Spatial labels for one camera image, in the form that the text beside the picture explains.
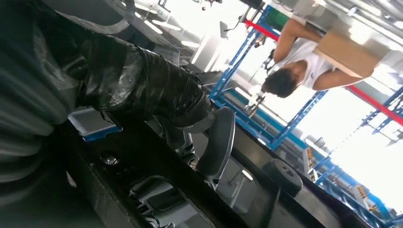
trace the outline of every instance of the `person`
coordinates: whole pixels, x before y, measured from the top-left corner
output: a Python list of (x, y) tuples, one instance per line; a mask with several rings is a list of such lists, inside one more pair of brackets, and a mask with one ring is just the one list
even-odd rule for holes
[(350, 76), (314, 53), (321, 36), (289, 19), (281, 31), (273, 60), (279, 69), (270, 74), (262, 85), (262, 92), (281, 98), (290, 96), (299, 86), (316, 91), (355, 84), (363, 78)]

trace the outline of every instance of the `red beam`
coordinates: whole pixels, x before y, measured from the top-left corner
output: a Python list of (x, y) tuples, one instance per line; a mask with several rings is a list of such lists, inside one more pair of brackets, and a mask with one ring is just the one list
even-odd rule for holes
[(260, 26), (260, 25), (258, 25), (258, 24), (255, 24), (255, 23), (253, 23), (253, 22), (250, 21), (250, 20), (246, 20), (246, 21), (245, 21), (245, 24), (246, 24), (247, 26), (252, 26), (252, 27), (253, 27), (254, 29), (256, 29), (257, 31), (259, 31), (259, 32), (261, 32), (261, 33), (263, 33), (263, 34), (265, 34), (267, 37), (270, 37), (272, 40), (274, 40), (274, 41), (276, 41), (276, 42), (278, 41), (278, 35), (267, 31), (264, 27), (262, 27), (262, 26)]
[(364, 93), (362, 90), (358, 89), (357, 87), (350, 85), (348, 88), (353, 91), (358, 97), (361, 99), (365, 100), (368, 102), (370, 105), (372, 105), (374, 108), (378, 109), (381, 111), (383, 114), (391, 118), (392, 120), (396, 121), (398, 124), (403, 126), (403, 118), (398, 116), (396, 113), (392, 112), (389, 110), (387, 107), (383, 106), (379, 102), (377, 102), (375, 99)]

